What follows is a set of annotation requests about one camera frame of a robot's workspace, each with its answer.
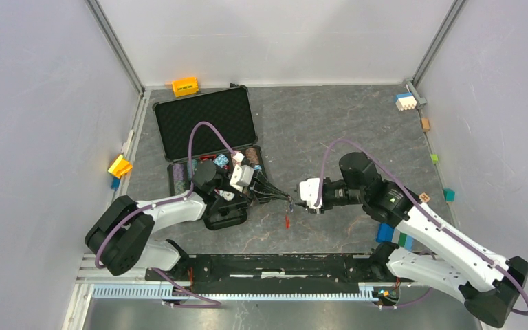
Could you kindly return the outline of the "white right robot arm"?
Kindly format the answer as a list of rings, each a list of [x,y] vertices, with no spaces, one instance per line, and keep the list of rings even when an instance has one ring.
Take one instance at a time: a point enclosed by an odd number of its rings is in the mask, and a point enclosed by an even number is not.
[[[421,241],[433,256],[419,255],[396,243],[381,243],[369,263],[379,281],[406,278],[443,292],[462,303],[479,321],[495,328],[516,313],[528,261],[507,258],[478,244],[449,224],[402,184],[383,179],[365,153],[340,158],[342,179],[314,177],[298,184],[299,206],[313,214],[336,206],[360,205],[365,213],[402,234]]]

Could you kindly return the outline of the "metal keyring tool red handle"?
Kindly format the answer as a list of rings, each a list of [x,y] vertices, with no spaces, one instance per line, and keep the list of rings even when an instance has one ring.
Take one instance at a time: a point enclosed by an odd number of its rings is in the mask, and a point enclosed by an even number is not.
[[[292,212],[289,211],[289,204],[290,203],[293,203],[293,199],[291,197],[288,197],[287,199],[287,208],[286,208],[286,213],[285,213],[285,228],[286,229],[289,229],[290,228],[290,219],[289,219],[289,216]]]

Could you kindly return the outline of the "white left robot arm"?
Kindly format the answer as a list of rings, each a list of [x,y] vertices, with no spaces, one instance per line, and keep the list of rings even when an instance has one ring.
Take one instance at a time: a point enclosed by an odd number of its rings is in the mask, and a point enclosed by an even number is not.
[[[222,230],[246,222],[253,203],[292,202],[249,164],[226,170],[208,160],[192,169],[190,188],[182,194],[151,201],[123,195],[111,203],[85,237],[96,268],[119,276],[135,266],[157,265],[170,279],[180,280],[188,273],[188,261],[174,243],[160,239],[167,228],[203,221],[209,230]]]

